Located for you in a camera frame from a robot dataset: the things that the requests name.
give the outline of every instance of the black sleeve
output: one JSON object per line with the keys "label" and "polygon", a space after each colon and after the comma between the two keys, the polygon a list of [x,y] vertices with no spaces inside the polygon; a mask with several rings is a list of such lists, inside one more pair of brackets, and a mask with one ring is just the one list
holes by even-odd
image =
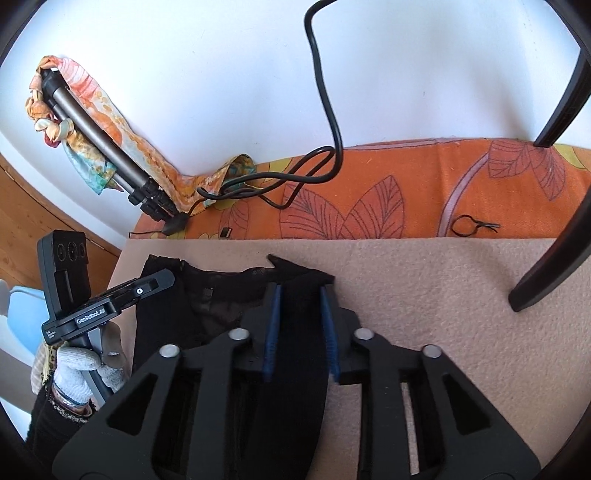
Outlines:
{"label": "black sleeve", "polygon": [[50,378],[39,391],[31,412],[25,445],[49,470],[57,452],[88,420],[59,405],[50,393]]}

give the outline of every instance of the wooden floor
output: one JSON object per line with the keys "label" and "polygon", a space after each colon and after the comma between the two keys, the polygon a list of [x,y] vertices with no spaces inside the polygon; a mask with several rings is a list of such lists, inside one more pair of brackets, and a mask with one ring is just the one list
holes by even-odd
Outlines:
{"label": "wooden floor", "polygon": [[[74,229],[81,230],[81,227],[34,191],[10,169],[0,155],[1,279],[11,287],[23,285],[42,289],[37,264],[37,241],[52,230]],[[106,290],[119,251],[97,239],[92,233],[85,233],[88,239],[90,286],[93,294],[99,294]],[[92,238],[97,243],[103,243],[103,247],[93,243]]]}

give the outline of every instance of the chair leg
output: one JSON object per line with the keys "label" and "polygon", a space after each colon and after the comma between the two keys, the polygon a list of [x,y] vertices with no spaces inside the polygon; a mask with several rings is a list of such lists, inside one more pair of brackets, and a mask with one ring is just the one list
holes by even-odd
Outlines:
{"label": "chair leg", "polygon": [[509,293],[515,312],[538,303],[591,255],[591,188],[560,236]]}
{"label": "chair leg", "polygon": [[585,54],[581,51],[574,73],[566,91],[542,130],[542,133],[534,142],[536,147],[551,147],[556,143],[575,117],[584,107],[591,96],[591,65]]}

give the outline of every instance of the power cord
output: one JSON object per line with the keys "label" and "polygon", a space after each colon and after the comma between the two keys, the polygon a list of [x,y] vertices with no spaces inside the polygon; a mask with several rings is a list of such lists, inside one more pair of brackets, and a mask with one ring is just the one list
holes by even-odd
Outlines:
{"label": "power cord", "polygon": [[[252,197],[260,197],[262,200],[267,202],[273,208],[277,208],[279,210],[284,210],[292,204],[300,190],[305,184],[319,184],[325,183],[329,180],[332,180],[337,176],[339,173],[341,166],[343,165],[343,141],[340,136],[339,124],[336,121],[335,113],[333,112],[332,106],[329,101],[328,93],[326,92],[326,86],[324,85],[324,77],[322,75],[322,65],[320,63],[320,53],[318,51],[318,45],[316,44],[316,38],[314,36],[314,31],[312,29],[312,18],[316,13],[318,13],[324,7],[336,2],[336,0],[320,0],[312,5],[306,15],[304,16],[304,29],[306,30],[306,36],[308,37],[308,43],[310,44],[310,50],[312,51],[312,59],[314,62],[314,76],[316,78],[316,87],[318,88],[318,93],[320,95],[320,101],[322,102],[322,107],[324,108],[324,112],[326,114],[326,118],[329,122],[330,131],[332,132],[333,141],[335,146],[324,146],[320,148],[316,148],[315,150],[309,152],[308,154],[304,155],[297,164],[292,167],[289,172],[260,172],[260,173],[251,173],[248,175],[243,175],[242,177],[238,177],[226,182],[222,188],[220,189],[219,194],[209,193],[202,187],[197,187],[196,192],[204,197],[207,200],[241,200],[247,199]],[[314,157],[326,153],[326,156],[320,160],[314,168],[312,168],[308,173],[305,175],[295,175],[295,173],[302,168],[308,161],[312,160]],[[318,175],[314,177],[314,173],[319,171],[322,167],[324,167],[332,158],[335,158],[333,167],[328,173],[323,175]],[[272,185],[265,187],[263,189],[247,185],[246,183],[253,180],[260,180],[260,179],[277,179],[275,183]],[[283,204],[279,205],[278,203],[273,202],[269,199],[265,194],[269,193],[276,188],[279,188],[287,181],[296,181],[298,185],[295,187],[294,191],[292,192],[289,199]],[[229,191],[232,187],[239,185],[239,184],[246,184],[238,189]],[[195,204],[191,207],[191,211],[193,208],[202,200],[198,200]]]}

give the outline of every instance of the hand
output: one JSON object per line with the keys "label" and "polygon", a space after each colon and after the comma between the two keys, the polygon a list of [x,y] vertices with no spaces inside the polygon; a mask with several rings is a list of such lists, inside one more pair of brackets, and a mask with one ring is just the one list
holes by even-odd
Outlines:
{"label": "hand", "polygon": [[108,323],[101,330],[103,358],[85,348],[64,344],[57,350],[57,368],[53,376],[54,398],[68,410],[80,414],[87,410],[92,392],[82,372],[97,370],[107,387],[117,392],[124,384],[125,355],[121,351],[119,327]]}

